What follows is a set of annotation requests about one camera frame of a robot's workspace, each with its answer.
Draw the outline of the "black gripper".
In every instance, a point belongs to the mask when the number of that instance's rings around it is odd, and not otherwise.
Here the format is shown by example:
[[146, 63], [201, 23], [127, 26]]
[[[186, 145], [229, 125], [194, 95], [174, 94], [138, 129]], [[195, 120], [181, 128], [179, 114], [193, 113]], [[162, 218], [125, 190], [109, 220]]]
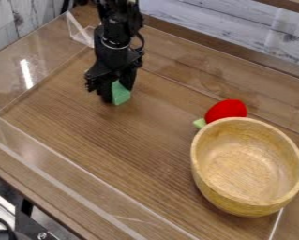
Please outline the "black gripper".
[[111, 84], [119, 81], [133, 90], [138, 68], [143, 66], [143, 50], [95, 51], [95, 62], [85, 74], [87, 91], [95, 91], [113, 103]]

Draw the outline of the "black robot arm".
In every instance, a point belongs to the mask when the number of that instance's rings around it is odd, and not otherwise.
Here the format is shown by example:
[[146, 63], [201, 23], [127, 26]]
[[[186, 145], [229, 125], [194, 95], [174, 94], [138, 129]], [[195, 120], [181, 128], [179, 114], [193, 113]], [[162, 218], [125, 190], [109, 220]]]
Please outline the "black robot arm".
[[85, 74], [86, 87], [115, 106], [130, 100], [143, 66], [145, 37], [139, 0], [95, 0], [101, 24], [94, 30], [95, 63]]

